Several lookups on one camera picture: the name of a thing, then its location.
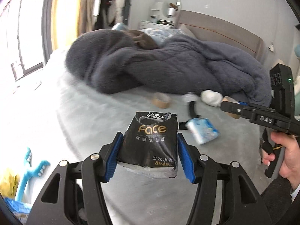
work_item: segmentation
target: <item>metal screw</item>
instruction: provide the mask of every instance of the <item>metal screw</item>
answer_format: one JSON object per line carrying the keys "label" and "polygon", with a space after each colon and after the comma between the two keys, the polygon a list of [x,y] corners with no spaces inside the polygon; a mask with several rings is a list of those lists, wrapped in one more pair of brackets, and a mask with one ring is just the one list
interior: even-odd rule
{"label": "metal screw", "polygon": [[99,157],[100,157],[99,154],[92,154],[91,155],[92,160],[97,160],[97,159],[99,159]]}
{"label": "metal screw", "polygon": [[207,155],[201,155],[200,156],[200,160],[207,161],[208,160],[208,156]]}
{"label": "metal screw", "polygon": [[233,166],[233,167],[239,167],[240,164],[239,164],[238,162],[232,162],[232,166]]}
{"label": "metal screw", "polygon": [[66,166],[68,164],[68,162],[66,161],[66,160],[63,160],[63,161],[61,161],[60,163],[59,163],[59,165],[61,166],[61,167],[64,167],[64,166]]}

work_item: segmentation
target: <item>tape roll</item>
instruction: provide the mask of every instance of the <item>tape roll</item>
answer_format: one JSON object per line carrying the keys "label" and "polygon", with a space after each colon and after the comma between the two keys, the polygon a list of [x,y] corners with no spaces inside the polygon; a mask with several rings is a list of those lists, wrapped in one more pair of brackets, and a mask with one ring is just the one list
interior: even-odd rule
{"label": "tape roll", "polygon": [[[223,98],[223,101],[229,101],[229,102],[233,102],[233,103],[239,104],[235,99],[233,99],[233,98],[231,98],[231,97],[229,97],[229,96],[225,96],[225,97]],[[227,114],[228,116],[231,116],[231,117],[234,118],[234,119],[239,119],[239,118],[240,118],[240,115],[237,115],[237,114],[233,114],[233,113],[229,113],[229,112],[227,112],[226,114]]]}
{"label": "tape roll", "polygon": [[159,108],[165,109],[170,106],[171,98],[168,95],[166,95],[165,93],[156,92],[153,95],[152,104]]}

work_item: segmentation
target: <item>gray blanket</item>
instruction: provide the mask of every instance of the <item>gray blanket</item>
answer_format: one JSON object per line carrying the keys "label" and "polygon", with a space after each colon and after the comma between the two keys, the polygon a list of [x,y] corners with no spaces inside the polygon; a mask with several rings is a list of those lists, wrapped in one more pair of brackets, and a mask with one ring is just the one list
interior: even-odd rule
{"label": "gray blanket", "polygon": [[155,91],[197,95],[210,89],[238,101],[269,106],[268,73],[251,55],[224,43],[173,36],[146,51],[120,31],[97,30],[70,47],[66,67],[97,91],[113,94],[145,85]]}

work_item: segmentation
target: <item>bed headboard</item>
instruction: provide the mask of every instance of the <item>bed headboard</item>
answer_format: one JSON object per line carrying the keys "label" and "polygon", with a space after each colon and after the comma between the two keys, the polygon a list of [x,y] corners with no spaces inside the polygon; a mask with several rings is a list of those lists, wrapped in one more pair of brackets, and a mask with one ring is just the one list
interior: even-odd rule
{"label": "bed headboard", "polygon": [[176,28],[180,25],[186,25],[199,40],[223,42],[238,47],[258,61],[262,57],[264,43],[260,37],[223,19],[182,10]]}

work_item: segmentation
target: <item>white wall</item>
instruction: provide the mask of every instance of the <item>white wall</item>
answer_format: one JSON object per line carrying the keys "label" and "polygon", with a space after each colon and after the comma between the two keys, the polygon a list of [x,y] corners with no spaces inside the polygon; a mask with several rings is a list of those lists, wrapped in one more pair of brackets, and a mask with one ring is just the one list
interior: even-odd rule
{"label": "white wall", "polygon": [[150,7],[155,0],[131,0],[130,14],[128,26],[130,29],[136,30],[142,20],[147,20],[149,17]]}
{"label": "white wall", "polygon": [[297,72],[299,67],[299,59],[296,57],[294,48],[300,44],[300,31],[298,31],[296,28],[294,28],[294,40],[293,40],[293,47],[291,51],[291,57],[289,60],[289,66],[291,67],[293,71],[293,77],[296,78],[295,72]]}
{"label": "white wall", "polygon": [[280,58],[287,64],[298,21],[285,0],[181,0],[182,9],[208,14],[236,24],[261,37],[275,53],[266,50],[264,65],[270,68]]}

